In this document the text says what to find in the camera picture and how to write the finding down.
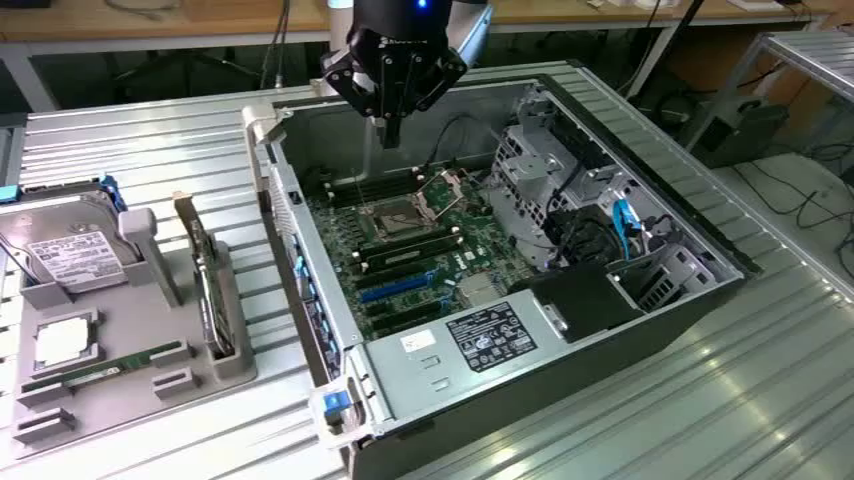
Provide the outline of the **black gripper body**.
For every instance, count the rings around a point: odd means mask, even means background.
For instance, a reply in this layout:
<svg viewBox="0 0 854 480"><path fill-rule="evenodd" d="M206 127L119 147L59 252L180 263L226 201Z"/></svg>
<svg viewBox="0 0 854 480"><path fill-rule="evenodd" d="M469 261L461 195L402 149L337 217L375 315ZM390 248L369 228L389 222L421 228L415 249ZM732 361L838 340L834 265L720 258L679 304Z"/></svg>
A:
<svg viewBox="0 0 854 480"><path fill-rule="evenodd" d="M413 54L433 63L449 45L449 1L357 1L347 35L349 50L375 82L381 108L390 116L395 92Z"/></svg>

